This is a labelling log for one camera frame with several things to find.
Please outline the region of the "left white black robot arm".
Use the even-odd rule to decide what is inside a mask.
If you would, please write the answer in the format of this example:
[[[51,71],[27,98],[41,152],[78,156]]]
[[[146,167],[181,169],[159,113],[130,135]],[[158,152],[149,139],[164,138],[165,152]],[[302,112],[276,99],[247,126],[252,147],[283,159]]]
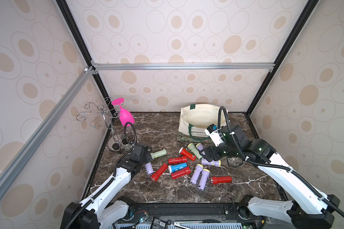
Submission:
[[[127,185],[143,166],[152,161],[152,148],[136,143],[120,158],[112,175],[80,203],[70,203],[62,218],[61,229],[105,229],[119,219],[134,217],[135,203],[129,198],[118,198],[109,203]]]

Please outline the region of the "cream green tote bag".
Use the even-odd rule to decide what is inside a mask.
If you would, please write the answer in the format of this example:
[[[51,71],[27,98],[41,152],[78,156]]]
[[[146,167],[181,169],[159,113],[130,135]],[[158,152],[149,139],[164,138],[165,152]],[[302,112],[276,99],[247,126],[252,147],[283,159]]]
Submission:
[[[226,125],[225,116],[219,113],[219,107],[209,104],[191,104],[183,107],[180,112],[177,140],[181,142],[202,142],[210,137],[205,133],[209,125]]]

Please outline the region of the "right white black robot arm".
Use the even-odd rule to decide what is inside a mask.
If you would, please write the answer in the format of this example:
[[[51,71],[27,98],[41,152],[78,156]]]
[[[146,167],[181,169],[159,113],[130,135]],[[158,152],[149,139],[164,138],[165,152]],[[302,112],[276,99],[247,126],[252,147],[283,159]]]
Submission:
[[[274,201],[246,195],[235,210],[242,219],[263,216],[291,223],[297,229],[330,229],[339,209],[340,199],[327,195],[306,181],[266,141],[249,141],[238,125],[218,128],[211,124],[205,130],[213,145],[204,149],[209,161],[223,157],[239,157],[269,175],[293,199]]]

